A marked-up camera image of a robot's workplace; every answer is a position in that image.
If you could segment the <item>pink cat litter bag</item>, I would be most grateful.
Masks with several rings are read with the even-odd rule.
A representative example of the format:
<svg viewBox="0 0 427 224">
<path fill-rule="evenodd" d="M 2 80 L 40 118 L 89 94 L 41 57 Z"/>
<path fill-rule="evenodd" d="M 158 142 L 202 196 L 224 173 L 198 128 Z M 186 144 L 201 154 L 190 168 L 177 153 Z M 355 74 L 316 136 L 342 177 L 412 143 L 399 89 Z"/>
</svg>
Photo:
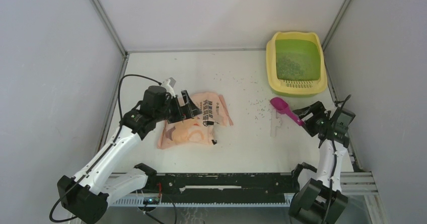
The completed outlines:
<svg viewBox="0 0 427 224">
<path fill-rule="evenodd" d="M 214 127 L 232 126 L 232 122 L 223 95 L 215 92 L 202 92 L 192 95 L 191 100 L 202 111 L 194 118 L 164 125 L 157 148 L 165 150 L 187 143 L 215 145 Z"/>
</svg>

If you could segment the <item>magenta plastic scoop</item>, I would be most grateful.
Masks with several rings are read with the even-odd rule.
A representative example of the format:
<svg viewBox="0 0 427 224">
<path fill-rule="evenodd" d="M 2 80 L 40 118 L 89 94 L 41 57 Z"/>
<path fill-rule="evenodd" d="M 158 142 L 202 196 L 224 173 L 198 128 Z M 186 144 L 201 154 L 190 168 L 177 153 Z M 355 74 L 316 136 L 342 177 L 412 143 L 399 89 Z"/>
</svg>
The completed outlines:
<svg viewBox="0 0 427 224">
<path fill-rule="evenodd" d="M 270 100 L 273 108 L 281 115 L 286 115 L 292 119 L 298 126 L 303 126 L 304 122 L 290 109 L 288 103 L 280 97 L 274 97 Z"/>
</svg>

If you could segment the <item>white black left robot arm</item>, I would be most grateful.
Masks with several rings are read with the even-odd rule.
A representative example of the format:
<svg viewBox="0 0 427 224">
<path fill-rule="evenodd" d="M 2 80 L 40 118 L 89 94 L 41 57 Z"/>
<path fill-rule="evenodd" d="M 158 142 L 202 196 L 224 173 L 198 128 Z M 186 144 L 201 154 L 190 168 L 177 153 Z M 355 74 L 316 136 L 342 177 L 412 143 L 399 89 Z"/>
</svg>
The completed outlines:
<svg viewBox="0 0 427 224">
<path fill-rule="evenodd" d="M 110 178 L 119 162 L 141 142 L 157 123 L 175 123 L 192 119 L 202 113 L 182 91 L 183 104 L 170 87 L 150 86 L 144 97 L 125 113 L 119 127 L 108 143 L 72 177 L 62 176 L 57 188 L 60 195 L 56 204 L 85 223 L 96 223 L 107 208 L 136 190 L 152 192 L 157 178 L 149 174 L 151 168 L 138 164 L 117 178 Z"/>
</svg>

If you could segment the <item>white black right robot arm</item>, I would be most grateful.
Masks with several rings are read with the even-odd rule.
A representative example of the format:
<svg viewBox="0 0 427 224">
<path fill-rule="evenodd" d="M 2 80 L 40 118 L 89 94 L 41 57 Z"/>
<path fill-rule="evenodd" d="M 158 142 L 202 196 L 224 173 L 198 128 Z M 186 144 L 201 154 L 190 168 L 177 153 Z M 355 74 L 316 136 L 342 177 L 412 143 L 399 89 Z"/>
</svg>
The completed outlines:
<svg viewBox="0 0 427 224">
<path fill-rule="evenodd" d="M 297 192 L 292 198 L 289 216 L 301 223 L 336 223 L 348 204 L 348 197 L 341 190 L 340 174 L 350 143 L 348 127 L 355 114 L 344 105 L 345 101 L 337 102 L 337 109 L 331 113 L 317 101 L 293 111 L 300 119 L 306 118 L 303 124 L 306 132 L 320 140 L 318 167 L 298 164 L 291 177 L 291 185 Z M 303 170 L 313 172 L 313 177 Z"/>
</svg>

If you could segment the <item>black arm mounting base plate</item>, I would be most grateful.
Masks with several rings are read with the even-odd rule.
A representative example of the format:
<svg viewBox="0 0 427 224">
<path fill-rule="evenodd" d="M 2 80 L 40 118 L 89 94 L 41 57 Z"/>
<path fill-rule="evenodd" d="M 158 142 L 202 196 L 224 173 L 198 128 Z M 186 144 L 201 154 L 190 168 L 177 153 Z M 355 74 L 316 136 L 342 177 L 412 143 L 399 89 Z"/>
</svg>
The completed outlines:
<svg viewBox="0 0 427 224">
<path fill-rule="evenodd" d="M 150 176 L 138 193 L 176 204 L 279 204 L 305 183 L 293 173 L 164 173 Z"/>
</svg>

